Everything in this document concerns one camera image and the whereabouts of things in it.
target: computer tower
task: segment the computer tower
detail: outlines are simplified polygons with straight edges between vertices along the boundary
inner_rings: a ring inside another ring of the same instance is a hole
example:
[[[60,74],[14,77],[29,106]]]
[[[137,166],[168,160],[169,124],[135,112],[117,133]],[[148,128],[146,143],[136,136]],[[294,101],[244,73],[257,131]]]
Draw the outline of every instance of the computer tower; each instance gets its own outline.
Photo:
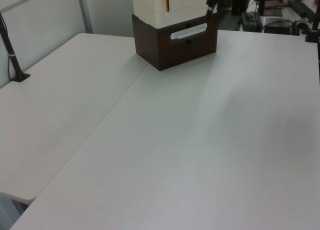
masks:
[[[232,0],[232,15],[241,16],[247,10],[248,0]]]

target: black cable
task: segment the black cable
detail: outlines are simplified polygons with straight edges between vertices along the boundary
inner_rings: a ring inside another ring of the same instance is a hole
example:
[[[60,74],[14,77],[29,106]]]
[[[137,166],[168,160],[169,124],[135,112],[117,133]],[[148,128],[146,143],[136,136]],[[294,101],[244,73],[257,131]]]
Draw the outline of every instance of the black cable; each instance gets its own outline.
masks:
[[[8,78],[9,78],[9,81],[11,82],[11,78],[10,78],[10,57],[8,55]]]
[[[5,28],[6,33],[8,33],[8,29],[7,29],[6,22],[5,22],[5,20],[4,20],[4,17],[3,17],[1,14],[0,14],[0,19],[1,19],[2,23],[3,23],[3,25],[4,25],[4,28]]]
[[[237,31],[238,26],[241,24],[241,18],[236,22],[234,30]]]
[[[248,7],[247,7],[247,9],[252,5],[252,4],[254,4],[255,3],[255,1],[253,1]]]
[[[2,17],[2,15],[0,14],[0,19],[4,25],[4,28],[5,28],[5,31],[6,33],[8,34],[8,28],[7,28],[7,25],[6,25],[6,22],[4,20],[4,18]],[[9,78],[9,81],[11,82],[11,77],[10,77],[10,57],[8,55],[8,78]]]
[[[292,25],[294,22],[293,22],[293,21],[290,21],[290,20],[273,21],[273,22],[270,22],[270,23],[264,25],[264,26],[262,27],[262,29],[264,29],[265,27],[269,27],[269,26],[271,26],[271,25],[274,25],[274,24],[278,24],[278,23],[291,23],[291,25]]]
[[[240,22],[237,31],[240,31],[241,25],[242,25],[242,23]]]

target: black power supply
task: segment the black power supply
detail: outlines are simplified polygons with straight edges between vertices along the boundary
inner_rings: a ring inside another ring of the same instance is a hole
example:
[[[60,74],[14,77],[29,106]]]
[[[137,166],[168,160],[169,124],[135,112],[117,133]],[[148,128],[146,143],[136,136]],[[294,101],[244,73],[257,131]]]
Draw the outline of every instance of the black power supply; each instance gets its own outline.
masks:
[[[262,21],[257,12],[251,11],[241,13],[241,23],[244,32],[261,33],[262,31]]]
[[[265,20],[264,32],[266,34],[291,34],[291,21],[286,18],[271,18]]]

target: table surface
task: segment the table surface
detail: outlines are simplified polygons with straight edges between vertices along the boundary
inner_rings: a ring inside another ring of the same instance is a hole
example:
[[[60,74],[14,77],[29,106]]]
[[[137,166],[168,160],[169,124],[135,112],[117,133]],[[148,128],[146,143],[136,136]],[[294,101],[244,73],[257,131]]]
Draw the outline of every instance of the table surface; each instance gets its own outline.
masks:
[[[219,31],[148,65],[12,230],[319,230],[319,136],[316,44]]]
[[[0,195],[32,202],[147,65],[133,38],[79,34],[3,87]]]

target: white drawer handle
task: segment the white drawer handle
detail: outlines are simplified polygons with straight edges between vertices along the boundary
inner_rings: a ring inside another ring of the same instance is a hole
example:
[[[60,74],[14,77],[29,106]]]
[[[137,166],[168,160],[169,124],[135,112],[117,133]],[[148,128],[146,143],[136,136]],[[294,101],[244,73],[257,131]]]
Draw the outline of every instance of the white drawer handle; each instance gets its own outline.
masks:
[[[176,31],[172,33],[170,37],[171,39],[183,39],[183,38],[204,32],[206,31],[207,27],[208,27],[208,24],[203,23],[198,26],[193,26],[181,31]]]

